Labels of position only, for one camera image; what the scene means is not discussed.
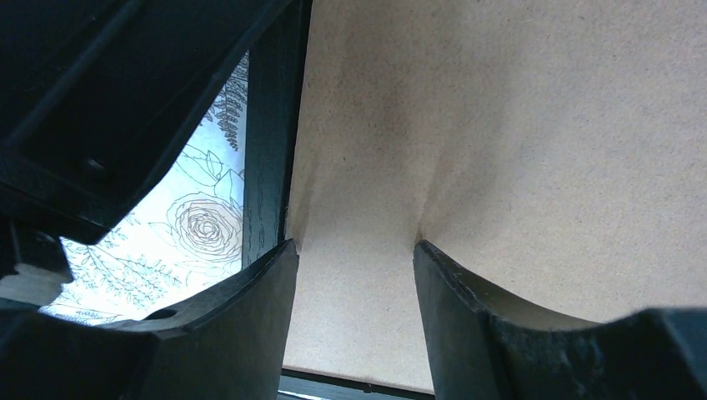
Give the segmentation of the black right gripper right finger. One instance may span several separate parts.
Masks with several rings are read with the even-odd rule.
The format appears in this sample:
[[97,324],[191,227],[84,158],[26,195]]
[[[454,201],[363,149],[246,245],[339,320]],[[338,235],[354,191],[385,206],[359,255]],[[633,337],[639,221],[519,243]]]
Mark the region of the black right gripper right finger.
[[423,240],[414,280],[438,399],[703,399],[706,311],[605,323],[525,300]]

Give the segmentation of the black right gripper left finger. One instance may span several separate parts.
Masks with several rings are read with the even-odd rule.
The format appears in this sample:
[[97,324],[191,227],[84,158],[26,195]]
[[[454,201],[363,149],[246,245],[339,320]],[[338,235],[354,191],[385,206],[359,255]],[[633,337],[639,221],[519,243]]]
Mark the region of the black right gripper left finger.
[[299,257],[281,242],[241,272],[140,320],[88,326],[1,313],[4,399],[274,399]]

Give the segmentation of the black picture frame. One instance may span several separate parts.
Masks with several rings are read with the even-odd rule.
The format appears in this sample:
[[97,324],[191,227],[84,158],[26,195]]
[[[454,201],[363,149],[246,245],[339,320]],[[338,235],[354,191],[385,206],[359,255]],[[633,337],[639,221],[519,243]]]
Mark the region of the black picture frame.
[[285,239],[310,1],[290,1],[248,51],[242,264]]

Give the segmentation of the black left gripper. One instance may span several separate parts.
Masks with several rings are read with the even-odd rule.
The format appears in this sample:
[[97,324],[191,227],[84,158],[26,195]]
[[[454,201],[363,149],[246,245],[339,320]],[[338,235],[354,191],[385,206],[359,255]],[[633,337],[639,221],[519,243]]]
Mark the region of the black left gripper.
[[284,1],[1,4],[1,298],[52,303],[163,179]]

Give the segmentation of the brown backing board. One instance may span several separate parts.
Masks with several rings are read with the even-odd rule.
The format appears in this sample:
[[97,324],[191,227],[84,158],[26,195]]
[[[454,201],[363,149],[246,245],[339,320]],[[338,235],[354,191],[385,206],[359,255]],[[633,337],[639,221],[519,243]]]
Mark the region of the brown backing board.
[[316,1],[284,365],[433,389],[426,239],[594,322],[706,304],[703,1]]

